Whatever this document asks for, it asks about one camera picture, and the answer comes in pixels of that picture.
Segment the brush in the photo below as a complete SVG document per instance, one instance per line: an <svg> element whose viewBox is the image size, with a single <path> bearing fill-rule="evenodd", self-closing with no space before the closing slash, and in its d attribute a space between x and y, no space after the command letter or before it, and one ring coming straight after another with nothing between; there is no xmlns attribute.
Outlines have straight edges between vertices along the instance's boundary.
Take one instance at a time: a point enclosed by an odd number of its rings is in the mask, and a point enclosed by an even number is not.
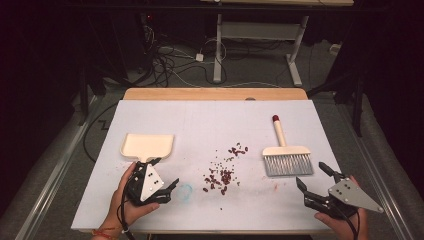
<svg viewBox="0 0 424 240"><path fill-rule="evenodd" d="M279 147L268 147L262 152L269 177L313 174L311 151L304 146L287 146L280 119L272 117Z"/></svg>

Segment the wrist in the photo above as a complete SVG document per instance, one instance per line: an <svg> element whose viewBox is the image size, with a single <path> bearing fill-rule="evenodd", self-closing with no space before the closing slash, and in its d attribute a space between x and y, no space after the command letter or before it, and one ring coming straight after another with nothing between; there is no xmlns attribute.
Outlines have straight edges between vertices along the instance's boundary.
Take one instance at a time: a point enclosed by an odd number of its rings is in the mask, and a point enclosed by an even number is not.
<svg viewBox="0 0 424 240"><path fill-rule="evenodd" d="M107 219L103 222L98 229L93 229L92 240L97 239L118 239L122 232L122 226L118 222L108 221Z"/></svg>

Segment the white metal frame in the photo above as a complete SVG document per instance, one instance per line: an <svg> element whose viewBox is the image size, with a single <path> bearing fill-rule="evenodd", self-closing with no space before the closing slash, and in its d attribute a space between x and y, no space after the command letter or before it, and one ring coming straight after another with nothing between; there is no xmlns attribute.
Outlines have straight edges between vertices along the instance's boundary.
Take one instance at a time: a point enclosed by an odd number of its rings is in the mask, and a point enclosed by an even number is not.
<svg viewBox="0 0 424 240"><path fill-rule="evenodd" d="M286 55L287 64L293 83L296 87L302 86L299 72L296 67L296 56L302 43L309 16L304 16L300 24L271 24L271 23L244 23L223 22L222 14L218 14L216 31L216 53L213 81L221 82L221 40L222 38L250 38L271 40L294 40L293 51Z"/></svg>

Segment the wooden brush handle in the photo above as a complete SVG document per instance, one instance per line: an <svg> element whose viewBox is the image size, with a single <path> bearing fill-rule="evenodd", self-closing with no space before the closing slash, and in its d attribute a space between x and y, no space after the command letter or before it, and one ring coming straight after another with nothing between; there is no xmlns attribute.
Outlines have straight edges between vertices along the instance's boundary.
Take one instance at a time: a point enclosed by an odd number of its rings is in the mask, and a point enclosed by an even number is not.
<svg viewBox="0 0 424 240"><path fill-rule="evenodd" d="M274 122L275 133L277 133L278 142L280 143L280 147L286 146L286 139L284 138L283 128L281 127L280 118L277 115L272 117L272 121Z"/></svg>

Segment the bracelet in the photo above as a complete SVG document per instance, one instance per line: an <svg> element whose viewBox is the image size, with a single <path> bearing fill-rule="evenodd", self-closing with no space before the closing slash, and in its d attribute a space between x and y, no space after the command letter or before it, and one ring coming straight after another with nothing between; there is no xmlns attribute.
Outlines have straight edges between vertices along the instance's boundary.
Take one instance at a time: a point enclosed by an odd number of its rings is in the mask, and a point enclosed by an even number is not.
<svg viewBox="0 0 424 240"><path fill-rule="evenodd" d="M118 238L112 237L112 236L107 235L106 233L103 232L105 230L115 230L115 229L120 229L120 228L115 227L115 228L101 228L101 229L98 229L98 230L93 229L93 230L91 230L91 234L93 234L93 236L102 236L102 237L110 239L110 240L118 240Z"/></svg>

